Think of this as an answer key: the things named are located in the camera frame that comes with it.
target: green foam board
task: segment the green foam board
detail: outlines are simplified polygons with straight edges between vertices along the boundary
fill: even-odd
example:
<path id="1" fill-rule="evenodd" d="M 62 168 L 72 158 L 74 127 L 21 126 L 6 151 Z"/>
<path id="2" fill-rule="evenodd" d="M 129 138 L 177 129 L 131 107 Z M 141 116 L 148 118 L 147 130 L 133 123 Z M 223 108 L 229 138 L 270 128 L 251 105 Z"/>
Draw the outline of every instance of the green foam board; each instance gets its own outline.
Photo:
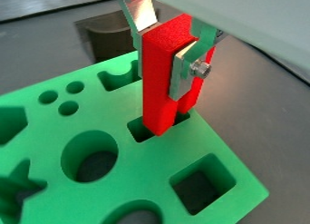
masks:
<path id="1" fill-rule="evenodd" d="M 167 224 L 245 216 L 267 190 L 195 110 L 161 137 L 140 116 L 136 53 L 0 97 L 0 222 L 109 224 L 137 210 Z M 105 175 L 85 181 L 96 152 L 105 158 L 84 173 Z"/>

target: star-shaped hole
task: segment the star-shaped hole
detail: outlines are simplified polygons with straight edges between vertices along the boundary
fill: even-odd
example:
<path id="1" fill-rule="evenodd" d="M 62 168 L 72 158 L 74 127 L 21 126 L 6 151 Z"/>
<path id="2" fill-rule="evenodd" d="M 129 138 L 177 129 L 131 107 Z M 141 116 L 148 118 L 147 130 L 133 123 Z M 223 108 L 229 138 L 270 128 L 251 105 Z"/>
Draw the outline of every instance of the star-shaped hole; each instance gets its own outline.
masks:
<path id="1" fill-rule="evenodd" d="M 24 200 L 45 188 L 41 180 L 29 180 L 30 161 L 22 161 L 10 174 L 0 175 L 0 220 L 4 224 L 20 222 Z"/>

